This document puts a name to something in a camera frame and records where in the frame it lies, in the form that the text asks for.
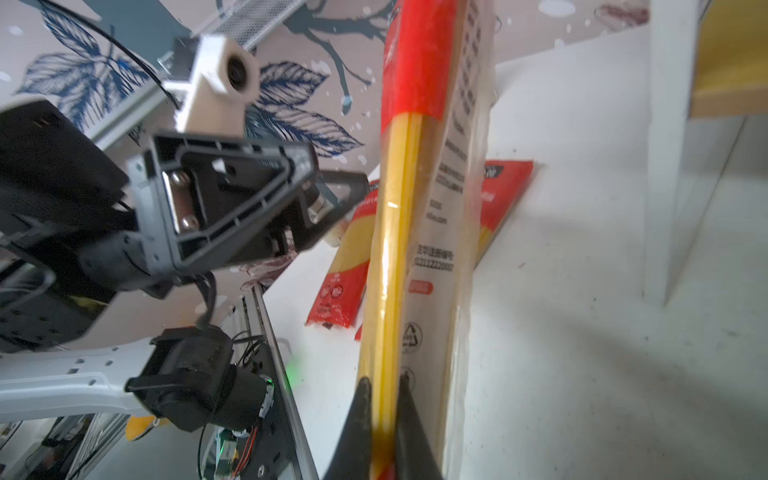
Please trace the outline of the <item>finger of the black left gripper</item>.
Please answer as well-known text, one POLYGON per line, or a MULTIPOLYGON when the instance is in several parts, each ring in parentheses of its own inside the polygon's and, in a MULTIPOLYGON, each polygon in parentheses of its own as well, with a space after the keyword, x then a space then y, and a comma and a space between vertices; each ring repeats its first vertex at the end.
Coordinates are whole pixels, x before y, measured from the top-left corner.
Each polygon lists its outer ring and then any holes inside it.
POLYGON ((368 192, 367 176, 356 172, 321 170, 301 184, 283 212, 294 250, 314 247, 368 192))

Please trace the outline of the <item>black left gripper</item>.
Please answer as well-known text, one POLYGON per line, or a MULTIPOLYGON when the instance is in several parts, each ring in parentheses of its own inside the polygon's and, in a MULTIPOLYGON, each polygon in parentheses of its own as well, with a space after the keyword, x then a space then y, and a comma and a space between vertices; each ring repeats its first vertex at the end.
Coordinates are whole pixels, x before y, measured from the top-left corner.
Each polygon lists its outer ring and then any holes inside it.
POLYGON ((118 207, 128 176, 52 103, 2 108, 2 352, 82 337, 118 293, 154 296, 151 276, 195 277, 318 241, 310 144, 166 133, 127 169, 136 215, 118 207))

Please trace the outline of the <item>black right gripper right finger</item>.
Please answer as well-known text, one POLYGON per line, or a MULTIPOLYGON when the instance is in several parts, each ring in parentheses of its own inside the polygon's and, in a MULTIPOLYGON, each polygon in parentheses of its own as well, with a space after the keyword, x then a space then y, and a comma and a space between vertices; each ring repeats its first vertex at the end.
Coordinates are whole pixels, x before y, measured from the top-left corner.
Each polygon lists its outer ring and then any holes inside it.
POLYGON ((397 401, 395 478, 397 480, 442 480, 422 427, 408 379, 400 376, 397 401))

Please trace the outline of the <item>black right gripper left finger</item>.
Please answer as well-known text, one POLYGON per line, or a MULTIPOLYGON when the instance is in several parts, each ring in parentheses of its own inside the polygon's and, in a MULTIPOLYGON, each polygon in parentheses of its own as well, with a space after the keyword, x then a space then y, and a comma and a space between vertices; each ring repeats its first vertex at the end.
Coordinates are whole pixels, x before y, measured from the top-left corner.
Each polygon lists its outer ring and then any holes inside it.
POLYGON ((370 476, 372 458, 372 386, 361 378, 343 425, 325 480, 361 480, 370 476))

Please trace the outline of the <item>red pasta bag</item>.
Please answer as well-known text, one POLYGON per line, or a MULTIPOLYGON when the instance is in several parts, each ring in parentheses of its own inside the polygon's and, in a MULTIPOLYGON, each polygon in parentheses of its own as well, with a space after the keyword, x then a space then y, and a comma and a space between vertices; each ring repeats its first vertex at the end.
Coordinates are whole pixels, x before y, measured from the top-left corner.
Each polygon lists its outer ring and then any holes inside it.
POLYGON ((366 290, 378 188, 379 181, 374 180, 370 192, 357 206, 310 309, 307 326, 345 329, 354 326, 366 290))
POLYGON ((393 12, 358 367, 372 386, 368 479, 396 479, 401 375, 443 479, 458 471, 495 20, 490 1, 400 1, 393 12))
POLYGON ((481 191, 481 215, 476 263, 490 247, 499 229, 527 188, 533 160, 487 160, 481 191))

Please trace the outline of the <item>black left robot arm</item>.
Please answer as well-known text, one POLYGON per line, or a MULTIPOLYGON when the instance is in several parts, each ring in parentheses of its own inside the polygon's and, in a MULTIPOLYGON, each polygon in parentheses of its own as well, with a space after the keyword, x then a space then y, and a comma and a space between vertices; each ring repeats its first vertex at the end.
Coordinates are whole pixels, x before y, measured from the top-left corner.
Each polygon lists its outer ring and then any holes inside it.
POLYGON ((272 380, 233 363, 215 272, 312 248, 368 192, 307 143, 165 132, 119 167, 47 100, 1 112, 1 418, 150 413, 245 430, 272 380), (67 353, 120 293, 193 285, 195 323, 67 353))

